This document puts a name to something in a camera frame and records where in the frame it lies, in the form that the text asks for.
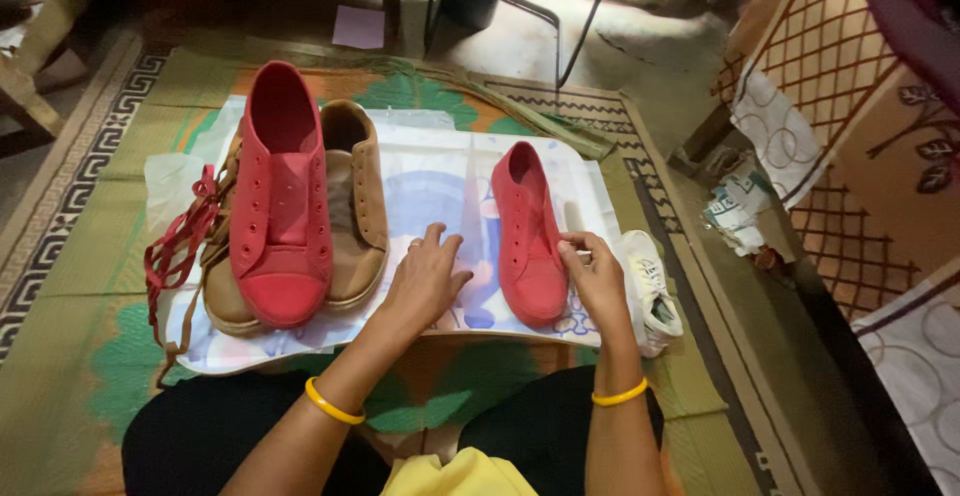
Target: person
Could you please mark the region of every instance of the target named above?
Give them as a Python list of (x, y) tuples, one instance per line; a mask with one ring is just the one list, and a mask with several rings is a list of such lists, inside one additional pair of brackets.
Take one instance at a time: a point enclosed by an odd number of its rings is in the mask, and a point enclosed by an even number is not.
[[(664, 420), (653, 393), (642, 388), (623, 271), (589, 232), (563, 233), (558, 249), (600, 331), (595, 367), (532, 381), (480, 414), (464, 426), (459, 452), (446, 466), (433, 455), (398, 460), (391, 469), (353, 435), (378, 380), (473, 277), (453, 272), (463, 239), (453, 234), (440, 243), (445, 229), (431, 224), (410, 244), (383, 303), (310, 379), (309, 392), (303, 373), (246, 373), (182, 380), (154, 397), (124, 437), (127, 492), (665, 494)], [(590, 252), (589, 264), (578, 250)], [(614, 404), (601, 405), (604, 399)]]

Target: purple paper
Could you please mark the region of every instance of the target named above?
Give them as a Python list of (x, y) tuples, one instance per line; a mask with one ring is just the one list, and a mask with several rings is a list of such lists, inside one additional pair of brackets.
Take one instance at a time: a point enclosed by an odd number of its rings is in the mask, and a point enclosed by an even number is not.
[(361, 50), (382, 48), (383, 23), (382, 11), (337, 7), (337, 21), (333, 25), (333, 43)]

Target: yellow cloth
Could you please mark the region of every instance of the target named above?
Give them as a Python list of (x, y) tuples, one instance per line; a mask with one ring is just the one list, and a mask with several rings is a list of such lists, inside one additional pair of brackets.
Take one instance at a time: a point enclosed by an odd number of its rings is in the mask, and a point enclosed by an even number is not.
[(537, 496), (533, 487), (503, 458), (467, 447), (446, 466), (436, 454), (395, 460), (380, 496)]

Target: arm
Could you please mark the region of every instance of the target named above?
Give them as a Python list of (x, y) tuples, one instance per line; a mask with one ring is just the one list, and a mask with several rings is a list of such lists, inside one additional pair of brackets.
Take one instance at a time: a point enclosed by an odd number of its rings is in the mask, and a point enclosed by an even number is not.
[[(451, 276), (463, 238), (431, 224), (396, 269), (390, 291), (363, 330), (314, 380), (330, 404), (360, 414), (367, 395), (413, 341), (446, 312), (472, 277)], [(246, 457), (221, 494), (319, 494), (340, 453), (350, 425), (313, 404), (306, 393)]]
[[(623, 284), (623, 270), (606, 242), (593, 233), (564, 233), (563, 262), (576, 283), (586, 312), (600, 330), (600, 359), (593, 391), (608, 397), (628, 391), (643, 379)], [(576, 250), (592, 258), (583, 265)], [(666, 494), (663, 466), (643, 395), (603, 407), (594, 404), (586, 444), (586, 493)]]

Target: red shoe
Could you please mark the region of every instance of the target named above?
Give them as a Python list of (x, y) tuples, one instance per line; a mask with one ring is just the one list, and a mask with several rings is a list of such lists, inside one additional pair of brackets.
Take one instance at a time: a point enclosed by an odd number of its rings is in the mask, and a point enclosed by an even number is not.
[(567, 269), (557, 252), (560, 231), (537, 152), (513, 145), (493, 169), (500, 212), (500, 288), (507, 305), (530, 327), (552, 324), (567, 309)]
[(260, 68), (240, 131), (230, 263), (253, 314), (289, 329), (323, 302), (333, 261), (320, 116), (292, 65)]

